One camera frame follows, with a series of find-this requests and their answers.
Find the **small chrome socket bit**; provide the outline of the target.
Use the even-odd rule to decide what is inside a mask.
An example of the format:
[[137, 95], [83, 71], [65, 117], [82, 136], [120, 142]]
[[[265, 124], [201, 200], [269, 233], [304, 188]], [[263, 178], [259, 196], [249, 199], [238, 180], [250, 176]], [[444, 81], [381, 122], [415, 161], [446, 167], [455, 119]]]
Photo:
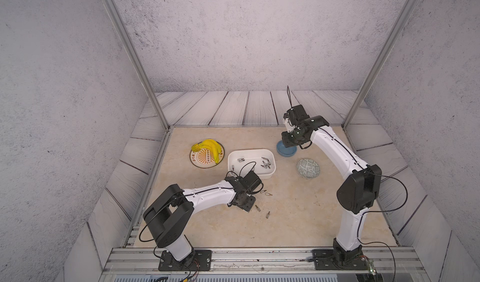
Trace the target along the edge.
[[267, 169], [270, 169], [270, 168], [271, 168], [271, 164], [270, 164], [270, 163], [265, 163], [265, 162], [264, 162], [261, 166], [262, 166], [263, 168], [267, 168]]

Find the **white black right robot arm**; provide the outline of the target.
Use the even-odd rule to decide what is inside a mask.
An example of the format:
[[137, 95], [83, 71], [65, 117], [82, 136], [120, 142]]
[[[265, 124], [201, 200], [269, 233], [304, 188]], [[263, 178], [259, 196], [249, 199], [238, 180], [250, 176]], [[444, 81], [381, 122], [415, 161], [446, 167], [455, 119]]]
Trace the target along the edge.
[[322, 116], [310, 117], [302, 105], [288, 109], [283, 118], [286, 131], [281, 136], [286, 148], [299, 146], [303, 150], [316, 145], [344, 178], [336, 193], [344, 211], [339, 232], [333, 241], [332, 257], [340, 268], [350, 267], [363, 255], [363, 217], [379, 195], [381, 168], [367, 164], [338, 138], [326, 119]]

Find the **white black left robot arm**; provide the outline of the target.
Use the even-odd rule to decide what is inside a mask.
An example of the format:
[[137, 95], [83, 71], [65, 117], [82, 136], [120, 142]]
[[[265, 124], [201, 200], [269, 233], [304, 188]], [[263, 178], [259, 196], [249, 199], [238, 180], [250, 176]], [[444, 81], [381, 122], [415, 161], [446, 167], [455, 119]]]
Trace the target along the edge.
[[151, 241], [158, 248], [165, 248], [177, 262], [193, 256], [194, 248], [184, 230], [196, 213], [218, 205], [238, 207], [250, 212], [255, 195], [264, 183], [254, 172], [245, 176], [226, 175], [218, 183], [195, 189], [182, 189], [178, 184], [168, 186], [143, 213]]

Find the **white rectangular storage box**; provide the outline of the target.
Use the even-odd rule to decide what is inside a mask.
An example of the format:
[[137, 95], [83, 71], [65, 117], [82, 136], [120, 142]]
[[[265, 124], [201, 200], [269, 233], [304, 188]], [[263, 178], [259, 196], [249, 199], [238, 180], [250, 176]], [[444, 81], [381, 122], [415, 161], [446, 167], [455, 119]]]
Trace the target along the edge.
[[[238, 162], [238, 158], [244, 158], [244, 162]], [[263, 168], [263, 163], [270, 163], [271, 168]], [[228, 170], [232, 171], [232, 165], [235, 169], [234, 173], [244, 177], [250, 170], [254, 171], [262, 180], [271, 178], [276, 172], [275, 156], [272, 151], [268, 149], [245, 149], [233, 151], [227, 158]]]

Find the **blue bowl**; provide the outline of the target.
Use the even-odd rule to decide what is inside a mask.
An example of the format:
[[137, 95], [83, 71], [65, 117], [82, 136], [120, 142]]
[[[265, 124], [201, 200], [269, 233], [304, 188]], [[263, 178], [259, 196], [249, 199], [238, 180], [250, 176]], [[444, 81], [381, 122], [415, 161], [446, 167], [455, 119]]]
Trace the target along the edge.
[[293, 157], [297, 152], [297, 146], [286, 147], [282, 141], [279, 141], [276, 145], [276, 150], [282, 157]]

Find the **patterned ceramic jar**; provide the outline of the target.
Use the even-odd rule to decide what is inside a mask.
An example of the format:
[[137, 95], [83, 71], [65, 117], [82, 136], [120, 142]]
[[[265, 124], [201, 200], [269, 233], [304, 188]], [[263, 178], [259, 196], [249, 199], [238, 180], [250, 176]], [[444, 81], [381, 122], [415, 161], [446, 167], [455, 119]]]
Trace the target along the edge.
[[321, 168], [315, 160], [303, 158], [297, 162], [296, 169], [298, 174], [306, 179], [313, 179], [320, 175]]

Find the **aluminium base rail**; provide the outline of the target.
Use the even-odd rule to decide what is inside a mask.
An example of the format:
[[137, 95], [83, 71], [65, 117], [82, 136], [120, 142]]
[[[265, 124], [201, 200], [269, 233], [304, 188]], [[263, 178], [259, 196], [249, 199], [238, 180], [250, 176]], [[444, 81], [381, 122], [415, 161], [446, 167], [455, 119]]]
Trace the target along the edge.
[[[346, 266], [327, 265], [330, 248], [213, 248], [206, 258], [211, 274], [310, 274], [345, 271]], [[390, 274], [398, 282], [409, 274], [415, 282], [429, 281], [428, 274], [411, 247], [366, 246], [363, 256], [356, 259], [351, 272], [361, 273], [360, 262], [372, 262], [377, 274]], [[104, 275], [140, 275], [193, 273], [183, 267], [174, 269], [162, 257], [163, 251], [152, 248], [119, 248], [112, 250], [102, 271]]]

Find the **right aluminium frame post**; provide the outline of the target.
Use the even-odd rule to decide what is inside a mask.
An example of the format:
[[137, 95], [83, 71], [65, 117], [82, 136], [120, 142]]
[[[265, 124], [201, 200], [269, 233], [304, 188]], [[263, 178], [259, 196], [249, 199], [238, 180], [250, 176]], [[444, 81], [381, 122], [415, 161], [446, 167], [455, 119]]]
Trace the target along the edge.
[[383, 43], [374, 63], [372, 64], [371, 69], [369, 70], [366, 78], [364, 79], [357, 96], [350, 108], [345, 120], [342, 123], [343, 130], [346, 130], [347, 127], [353, 122], [356, 113], [360, 109], [361, 103], [366, 98], [370, 89], [372, 88], [376, 78], [380, 74], [382, 67], [384, 66], [386, 60], [388, 59], [390, 53], [395, 47], [397, 39], [400, 37], [402, 31], [408, 24], [408, 21], [413, 14], [416, 5], [420, 0], [406, 0], [401, 11], [399, 12], [397, 18], [395, 19], [385, 42]]

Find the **aluminium frame post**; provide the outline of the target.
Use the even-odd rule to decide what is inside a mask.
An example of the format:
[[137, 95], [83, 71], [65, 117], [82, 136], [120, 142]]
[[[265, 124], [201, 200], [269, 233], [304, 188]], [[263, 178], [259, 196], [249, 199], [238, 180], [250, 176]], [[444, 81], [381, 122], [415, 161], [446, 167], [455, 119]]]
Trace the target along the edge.
[[364, 79], [357, 96], [350, 108], [345, 120], [342, 123], [343, 130], [346, 130], [347, 127], [353, 122], [356, 113], [360, 109], [361, 103], [366, 98], [370, 89], [372, 88], [376, 78], [380, 74], [382, 67], [384, 66], [386, 60], [388, 59], [390, 53], [395, 47], [397, 39], [400, 37], [402, 31], [408, 24], [408, 21], [413, 14], [416, 5], [420, 0], [406, 0], [401, 11], [399, 12], [397, 18], [395, 19], [385, 42], [383, 43], [374, 63], [372, 64], [371, 69], [369, 70], [366, 78]]
[[168, 121], [153, 91], [153, 88], [147, 77], [145, 69], [141, 64], [140, 58], [135, 50], [133, 42], [131, 41], [131, 38], [121, 18], [120, 12], [118, 11], [115, 1], [102, 0], [102, 3], [107, 11], [107, 14], [113, 24], [114, 29], [116, 30], [117, 35], [119, 36], [122, 42], [122, 45], [127, 53], [127, 56], [135, 69], [135, 72], [139, 78], [139, 81], [142, 87], [144, 88], [144, 91], [148, 97], [148, 100], [152, 104], [153, 110], [155, 111], [156, 115], [159, 117], [162, 127], [168, 131], [170, 129]]

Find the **left aluminium frame post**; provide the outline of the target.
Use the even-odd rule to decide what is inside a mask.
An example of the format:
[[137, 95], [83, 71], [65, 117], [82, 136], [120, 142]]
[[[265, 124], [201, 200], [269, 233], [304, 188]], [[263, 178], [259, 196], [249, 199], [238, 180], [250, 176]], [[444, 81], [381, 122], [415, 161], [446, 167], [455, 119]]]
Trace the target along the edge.
[[114, 29], [116, 30], [117, 35], [119, 36], [122, 42], [122, 45], [127, 53], [127, 56], [135, 69], [135, 72], [139, 78], [139, 81], [142, 87], [144, 88], [144, 91], [148, 97], [148, 100], [152, 104], [153, 110], [155, 111], [156, 115], [159, 117], [162, 127], [168, 131], [170, 129], [168, 121], [153, 91], [153, 88], [147, 77], [145, 69], [141, 64], [140, 58], [135, 50], [133, 42], [131, 41], [131, 38], [121, 18], [120, 12], [118, 11], [115, 1], [102, 0], [102, 3], [107, 11], [107, 14], [113, 24]]

